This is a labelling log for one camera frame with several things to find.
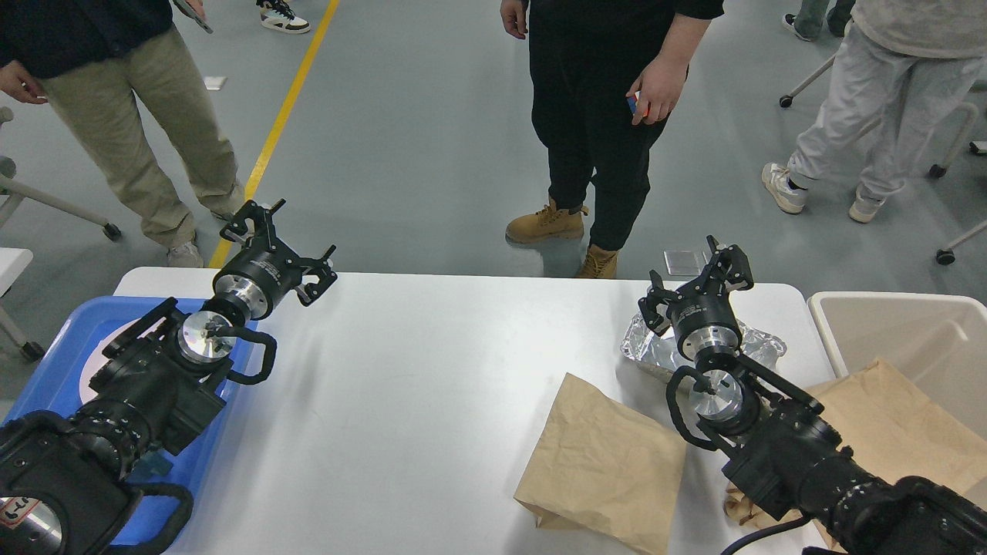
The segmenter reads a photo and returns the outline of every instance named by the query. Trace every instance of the black jacket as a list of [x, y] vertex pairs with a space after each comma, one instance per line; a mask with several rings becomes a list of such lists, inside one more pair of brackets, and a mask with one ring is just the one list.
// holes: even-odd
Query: black jacket
[[121, 57], [167, 31], [169, 0], [0, 0], [0, 66], [37, 78]]

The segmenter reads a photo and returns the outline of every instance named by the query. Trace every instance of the tan work boot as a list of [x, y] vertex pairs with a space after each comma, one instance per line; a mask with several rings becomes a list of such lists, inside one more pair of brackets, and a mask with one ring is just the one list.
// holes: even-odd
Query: tan work boot
[[617, 255], [620, 251], [604, 251], [596, 245], [586, 249], [586, 260], [575, 276], [583, 279], [613, 279], [617, 274]]
[[507, 238], [515, 243], [537, 243], [553, 237], [578, 239], [582, 237], [582, 217], [589, 215], [583, 206], [575, 214], [559, 210], [555, 199], [549, 198], [544, 208], [533, 214], [515, 218], [507, 224]]

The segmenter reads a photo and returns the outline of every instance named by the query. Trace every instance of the khaki pants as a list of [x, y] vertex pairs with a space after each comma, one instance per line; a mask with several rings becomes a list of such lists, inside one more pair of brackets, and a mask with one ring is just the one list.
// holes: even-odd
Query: khaki pants
[[198, 201], [220, 213], [243, 203], [233, 147], [219, 131], [202, 76], [174, 27], [123, 58], [90, 63], [41, 85], [153, 241], [169, 248], [186, 243], [195, 236], [195, 222], [147, 143], [135, 93], [182, 157]]

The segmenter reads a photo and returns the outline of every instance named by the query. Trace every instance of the brown paper bag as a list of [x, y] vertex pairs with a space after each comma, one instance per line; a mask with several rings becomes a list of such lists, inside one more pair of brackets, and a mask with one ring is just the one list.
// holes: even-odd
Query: brown paper bag
[[663, 555], [685, 442], [566, 374], [514, 499], [544, 528], [584, 526]]
[[[884, 360], [808, 392], [826, 408], [822, 419], [854, 449], [854, 461], [889, 484], [922, 476], [962, 495], [987, 478], [987, 440]], [[735, 520], [746, 519], [757, 527], [776, 523], [730, 489], [724, 508]], [[832, 538], [826, 539], [835, 546]]]

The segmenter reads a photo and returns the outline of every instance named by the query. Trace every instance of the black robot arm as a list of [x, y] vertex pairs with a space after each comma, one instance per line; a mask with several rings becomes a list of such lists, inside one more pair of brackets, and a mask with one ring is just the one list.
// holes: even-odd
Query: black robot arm
[[[723, 474], [774, 518], [798, 509], [817, 518], [851, 555], [984, 555], [987, 514], [952, 490], [925, 478], [895, 485], [853, 460], [849, 447], [820, 415], [823, 406], [777, 373], [745, 356], [728, 294], [754, 281], [747, 257], [736, 246], [708, 238], [713, 257], [703, 273], [677, 290], [664, 289], [655, 272], [639, 301], [655, 331], [670, 325], [679, 352], [694, 366], [678, 368], [665, 398], [676, 430], [690, 443], [722, 450]], [[679, 408], [677, 392], [686, 377], [695, 436]], [[763, 530], [728, 547], [730, 554], [792, 524]], [[806, 548], [805, 555], [825, 552]]]
[[[168, 298], [106, 346], [93, 376], [98, 395], [66, 417], [35, 411], [0, 428], [0, 555], [157, 555], [189, 520], [191, 493], [176, 484], [132, 484], [141, 457], [181, 453], [226, 402], [225, 380], [253, 385], [270, 376], [276, 341], [246, 327], [266, 318], [291, 289], [308, 306], [336, 281], [329, 262], [299, 257], [274, 233], [271, 215], [248, 201], [222, 235], [241, 251], [191, 314]], [[237, 339], [264, 346], [260, 371], [234, 371]], [[161, 531], [136, 546], [111, 542], [147, 496], [175, 498]]]

